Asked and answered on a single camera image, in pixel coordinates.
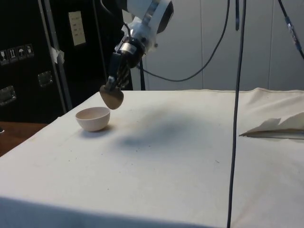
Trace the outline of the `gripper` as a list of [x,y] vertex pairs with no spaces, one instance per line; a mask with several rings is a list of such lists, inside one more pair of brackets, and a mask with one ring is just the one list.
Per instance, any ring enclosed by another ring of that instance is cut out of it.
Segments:
[[119,47],[118,53],[113,53],[108,68],[108,91],[121,91],[129,84],[130,69],[135,68],[141,61],[144,53],[144,45],[136,38],[126,38]]

